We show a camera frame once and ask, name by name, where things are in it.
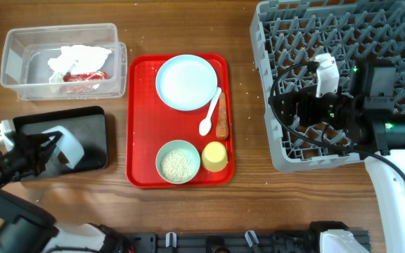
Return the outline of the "yellow cup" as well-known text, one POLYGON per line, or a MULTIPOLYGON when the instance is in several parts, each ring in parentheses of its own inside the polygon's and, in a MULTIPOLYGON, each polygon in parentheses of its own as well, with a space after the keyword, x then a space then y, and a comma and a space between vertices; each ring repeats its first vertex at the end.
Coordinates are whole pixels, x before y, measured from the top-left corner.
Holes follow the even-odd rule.
POLYGON ((202 165, 210 172, 219 172, 228 164, 227 150, 218 142, 208 143, 202 151, 202 165))

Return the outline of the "red snack wrapper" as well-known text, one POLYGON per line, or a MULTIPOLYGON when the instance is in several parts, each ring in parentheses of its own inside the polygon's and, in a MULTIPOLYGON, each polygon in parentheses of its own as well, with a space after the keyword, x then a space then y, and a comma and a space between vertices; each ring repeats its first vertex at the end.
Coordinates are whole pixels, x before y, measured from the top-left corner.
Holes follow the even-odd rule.
POLYGON ((94 80, 104 80, 108 78, 108 74, 104 71, 88 72, 83 74, 71 74, 68 72, 64 77, 64 82, 89 82, 94 80))

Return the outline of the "light blue plate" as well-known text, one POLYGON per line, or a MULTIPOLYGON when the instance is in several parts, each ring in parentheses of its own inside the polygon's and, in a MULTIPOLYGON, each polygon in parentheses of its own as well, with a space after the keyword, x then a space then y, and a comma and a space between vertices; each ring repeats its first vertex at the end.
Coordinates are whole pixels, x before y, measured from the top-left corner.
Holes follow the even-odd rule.
POLYGON ((155 78, 161 101, 180 111, 192 111, 207 105, 221 92, 217 73, 200 56, 178 55, 166 60, 155 78))

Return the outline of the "green bowl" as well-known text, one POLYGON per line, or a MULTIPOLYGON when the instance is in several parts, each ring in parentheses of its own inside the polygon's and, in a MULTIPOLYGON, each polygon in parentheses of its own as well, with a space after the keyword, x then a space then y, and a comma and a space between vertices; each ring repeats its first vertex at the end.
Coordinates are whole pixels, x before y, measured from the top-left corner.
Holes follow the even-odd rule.
POLYGON ((199 169, 200 169, 200 154, 199 154, 198 150, 195 148, 195 146, 193 144, 189 143, 188 141, 174 140, 174 141, 170 141, 170 142, 164 144, 161 147, 161 149, 159 149, 159 151, 158 151, 158 153, 156 155, 155 163, 156 163, 156 169, 157 169, 158 174, 166 182, 172 183, 172 184, 183 184, 183 183, 188 183, 199 172, 199 169), (160 166, 160 162, 161 162, 162 158, 164 157, 164 155, 167 154, 168 152, 170 152, 172 150, 176 150, 176 149, 184 149, 184 150, 188 151, 190 153, 192 163, 193 163, 193 175, 192 175, 192 177, 189 180, 184 181, 182 183, 178 183, 178 182, 174 183, 174 182, 168 181, 165 178, 165 176, 163 175, 163 173, 161 171, 161 166, 160 166))

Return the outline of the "white rice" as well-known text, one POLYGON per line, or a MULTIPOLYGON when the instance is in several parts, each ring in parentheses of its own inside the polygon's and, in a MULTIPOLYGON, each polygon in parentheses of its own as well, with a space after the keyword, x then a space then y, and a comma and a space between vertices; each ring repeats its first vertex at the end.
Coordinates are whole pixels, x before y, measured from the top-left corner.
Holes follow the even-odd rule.
POLYGON ((176 149, 164 155, 160 162, 161 171, 171 182, 182 183, 193 175, 193 163, 190 153, 184 149, 176 149))

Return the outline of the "light blue bowl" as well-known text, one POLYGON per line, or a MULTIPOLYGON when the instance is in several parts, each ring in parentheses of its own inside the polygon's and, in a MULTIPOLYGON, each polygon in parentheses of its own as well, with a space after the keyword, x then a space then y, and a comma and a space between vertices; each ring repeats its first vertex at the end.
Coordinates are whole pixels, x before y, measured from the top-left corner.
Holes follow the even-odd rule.
POLYGON ((59 138, 53 150, 53 157, 57 157, 59 162, 66 165, 68 168, 74 169, 83 158, 84 149, 77 138, 63 126, 55 126, 42 133, 48 134, 56 131, 61 132, 62 136, 59 138))

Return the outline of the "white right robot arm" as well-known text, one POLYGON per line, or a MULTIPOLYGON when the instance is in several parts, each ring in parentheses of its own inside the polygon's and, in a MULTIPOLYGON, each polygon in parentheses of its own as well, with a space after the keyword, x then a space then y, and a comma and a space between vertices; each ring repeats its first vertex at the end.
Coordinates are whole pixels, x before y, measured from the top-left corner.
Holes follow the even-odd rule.
POLYGON ((318 147, 356 153, 370 176, 388 252, 405 252, 405 114, 394 112, 397 68, 388 60, 357 60, 348 95, 342 93, 334 58, 287 67, 271 85, 269 105, 293 136, 318 147), (308 138, 290 128, 325 122, 347 132, 348 146, 308 138))

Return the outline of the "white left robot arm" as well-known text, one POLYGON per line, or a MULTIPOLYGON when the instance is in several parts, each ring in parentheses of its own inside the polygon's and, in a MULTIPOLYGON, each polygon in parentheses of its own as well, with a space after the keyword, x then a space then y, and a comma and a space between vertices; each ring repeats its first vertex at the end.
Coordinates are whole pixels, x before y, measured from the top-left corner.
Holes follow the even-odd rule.
POLYGON ((84 156, 80 142, 56 126, 40 134, 16 134, 0 153, 0 252, 133 252, 122 234, 104 225, 61 224, 42 208, 3 191, 9 183, 38 176, 51 157, 74 168, 84 156))

